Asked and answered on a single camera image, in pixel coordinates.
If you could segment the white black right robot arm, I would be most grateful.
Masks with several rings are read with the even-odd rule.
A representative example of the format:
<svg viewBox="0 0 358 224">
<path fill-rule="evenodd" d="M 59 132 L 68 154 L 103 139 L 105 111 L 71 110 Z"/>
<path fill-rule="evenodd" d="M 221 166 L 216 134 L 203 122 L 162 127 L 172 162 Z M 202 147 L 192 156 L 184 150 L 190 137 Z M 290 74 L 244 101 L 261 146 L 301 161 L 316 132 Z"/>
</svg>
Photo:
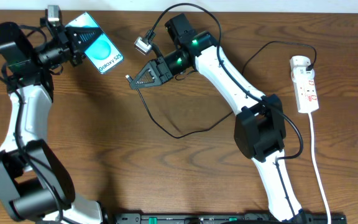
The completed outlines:
<svg viewBox="0 0 358 224">
<path fill-rule="evenodd" d="M 127 77 L 130 87 L 161 86 L 192 67 L 223 96 L 236 117 L 234 140 L 241 153 L 255 164 L 268 198 L 268 209 L 280 222 L 301 220 L 303 209 L 292 189 L 286 169 L 285 123 L 289 122 L 277 95 L 265 95 L 250 84 L 227 59 L 219 40 L 208 31 L 197 32 L 184 14 L 165 23 L 175 51 L 162 55 L 152 42 L 149 30 L 134 42 L 144 55 L 155 52 L 135 78 Z"/>
</svg>

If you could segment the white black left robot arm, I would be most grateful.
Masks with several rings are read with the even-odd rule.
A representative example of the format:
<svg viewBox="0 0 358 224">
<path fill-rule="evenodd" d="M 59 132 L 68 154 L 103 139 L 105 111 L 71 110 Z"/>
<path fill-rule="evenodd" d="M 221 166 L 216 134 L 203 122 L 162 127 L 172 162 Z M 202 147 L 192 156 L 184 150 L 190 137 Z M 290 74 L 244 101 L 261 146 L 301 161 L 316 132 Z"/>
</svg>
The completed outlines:
<svg viewBox="0 0 358 224">
<path fill-rule="evenodd" d="M 34 47 L 29 36 L 46 27 L 50 39 Z M 16 222 L 107 223 L 101 204 L 75 192 L 73 181 L 47 144 L 54 75 L 63 63 L 79 65 L 85 50 L 101 35 L 98 27 L 66 27 L 60 19 L 41 18 L 40 27 L 0 24 L 0 81 L 12 112 L 0 147 L 0 201 Z"/>
</svg>

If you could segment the blue screen smartphone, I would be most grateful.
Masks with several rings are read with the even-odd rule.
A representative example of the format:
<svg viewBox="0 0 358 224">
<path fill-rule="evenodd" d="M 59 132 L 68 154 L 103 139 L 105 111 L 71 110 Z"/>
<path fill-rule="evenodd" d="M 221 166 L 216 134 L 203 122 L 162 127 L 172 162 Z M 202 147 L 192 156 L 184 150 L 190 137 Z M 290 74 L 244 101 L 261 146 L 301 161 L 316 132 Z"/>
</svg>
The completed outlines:
<svg viewBox="0 0 358 224">
<path fill-rule="evenodd" d="M 98 23 L 87 12 L 70 21 L 66 27 L 99 28 Z M 110 38 L 101 31 L 101 35 L 85 50 L 90 62 L 104 74 L 124 61 L 123 54 Z"/>
</svg>

